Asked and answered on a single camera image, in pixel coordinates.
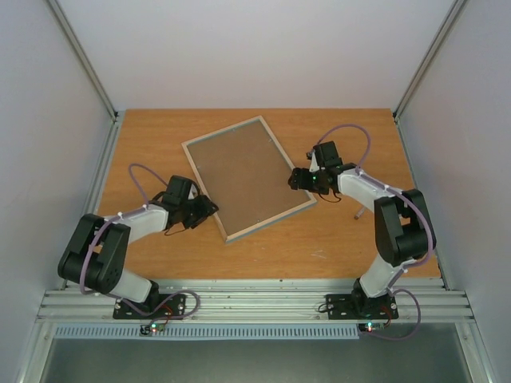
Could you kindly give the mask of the turquoise picture frame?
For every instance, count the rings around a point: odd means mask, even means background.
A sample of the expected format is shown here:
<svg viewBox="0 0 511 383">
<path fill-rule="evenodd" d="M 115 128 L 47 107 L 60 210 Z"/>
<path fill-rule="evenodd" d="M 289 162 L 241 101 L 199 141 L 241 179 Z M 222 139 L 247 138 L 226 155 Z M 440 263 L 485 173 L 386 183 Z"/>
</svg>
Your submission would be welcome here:
<svg viewBox="0 0 511 383">
<path fill-rule="evenodd" d="M 226 243 L 317 203 L 310 192 L 289 187 L 295 165 L 262 116 L 181 146 L 201 191 L 219 208 L 214 218 Z"/>
</svg>

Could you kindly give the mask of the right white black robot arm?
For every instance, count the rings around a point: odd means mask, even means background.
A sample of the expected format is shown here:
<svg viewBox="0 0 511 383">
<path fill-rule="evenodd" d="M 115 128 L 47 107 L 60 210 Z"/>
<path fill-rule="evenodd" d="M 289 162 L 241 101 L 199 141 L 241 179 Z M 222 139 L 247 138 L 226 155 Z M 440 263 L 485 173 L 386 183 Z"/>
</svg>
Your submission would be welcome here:
<svg viewBox="0 0 511 383">
<path fill-rule="evenodd" d="M 377 255 L 354 282 L 349 294 L 329 294 L 320 311 L 330 320 L 392 320 L 398 318 L 391 289 L 410 268 L 426 261 L 436 247 L 424 195 L 417 189 L 393 188 L 359 166 L 341 160 L 332 141 L 317 144 L 308 154 L 309 168 L 294 168 L 293 190 L 320 197 L 349 197 L 374 215 Z"/>
</svg>

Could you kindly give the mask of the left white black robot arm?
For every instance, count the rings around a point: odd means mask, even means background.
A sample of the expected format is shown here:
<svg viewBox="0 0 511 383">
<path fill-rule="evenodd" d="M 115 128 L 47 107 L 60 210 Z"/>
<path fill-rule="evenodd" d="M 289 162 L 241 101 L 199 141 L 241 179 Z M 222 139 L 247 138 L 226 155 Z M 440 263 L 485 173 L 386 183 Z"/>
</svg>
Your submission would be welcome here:
<svg viewBox="0 0 511 383">
<path fill-rule="evenodd" d="M 83 215 L 57 266 L 59 277 L 79 285 L 83 294 L 100 293 L 142 318 L 151 318 L 175 296 L 164 296 L 156 282 L 125 268 L 128 246 L 177 224 L 194 229 L 219 211 L 198 184 L 172 176 L 166 189 L 133 211 L 103 217 Z"/>
</svg>

